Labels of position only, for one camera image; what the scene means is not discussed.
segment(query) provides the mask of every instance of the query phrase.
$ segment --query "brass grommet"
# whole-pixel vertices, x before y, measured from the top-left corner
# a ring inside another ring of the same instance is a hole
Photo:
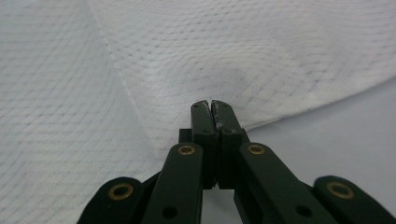
[[[337,181],[329,182],[326,188],[330,193],[342,199],[352,199],[355,196],[355,193],[350,187]]]
[[[132,187],[131,184],[120,183],[111,187],[107,195],[111,200],[120,201],[128,198],[133,191],[134,191],[134,187]]]
[[[260,155],[260,154],[263,154],[265,152],[265,149],[262,146],[259,146],[259,145],[250,145],[250,146],[247,147],[247,150],[251,154],[255,154],[255,155]]]
[[[191,146],[182,146],[178,149],[178,153],[184,156],[191,155],[194,152],[195,152],[195,148]]]

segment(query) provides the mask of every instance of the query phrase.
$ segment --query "screw hole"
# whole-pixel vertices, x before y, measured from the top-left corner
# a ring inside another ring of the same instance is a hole
[[[195,152],[195,148],[190,146],[182,146],[178,149],[178,153],[185,156],[190,155],[194,152]]]
[[[342,199],[352,199],[355,196],[350,187],[340,182],[332,181],[326,185],[326,188],[330,193]]]
[[[133,191],[134,188],[132,187],[132,185],[128,183],[120,183],[113,186],[108,191],[108,197],[113,201],[119,201],[128,198]]]
[[[171,219],[177,216],[177,209],[175,207],[166,207],[163,209],[163,217]]]
[[[265,152],[265,149],[263,147],[261,147],[261,146],[258,146],[258,145],[248,146],[247,150],[251,154],[255,154],[255,155],[260,155],[260,154],[263,154]]]
[[[296,206],[296,212],[303,217],[312,217],[311,209],[306,206],[298,205]]]

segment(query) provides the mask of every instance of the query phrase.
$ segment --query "white fabric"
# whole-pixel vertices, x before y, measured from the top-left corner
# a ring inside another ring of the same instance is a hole
[[[163,165],[190,105],[246,128],[396,75],[396,2],[0,2],[0,223],[75,223]]]

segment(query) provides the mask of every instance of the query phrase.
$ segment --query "white mesh fabric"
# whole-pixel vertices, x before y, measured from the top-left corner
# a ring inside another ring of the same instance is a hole
[[[394,1],[0,2],[0,223],[75,223],[159,171],[190,105],[246,128],[395,77]]]

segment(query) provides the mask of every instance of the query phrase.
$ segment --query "white surface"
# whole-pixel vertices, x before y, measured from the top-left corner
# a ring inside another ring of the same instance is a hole
[[[395,15],[394,0],[0,1],[0,223],[73,223],[107,180],[153,175],[198,100],[252,128],[395,77]]]
[[[341,102],[251,130],[306,184],[338,175],[396,216],[396,79]],[[232,190],[205,191],[202,223],[242,223]]]

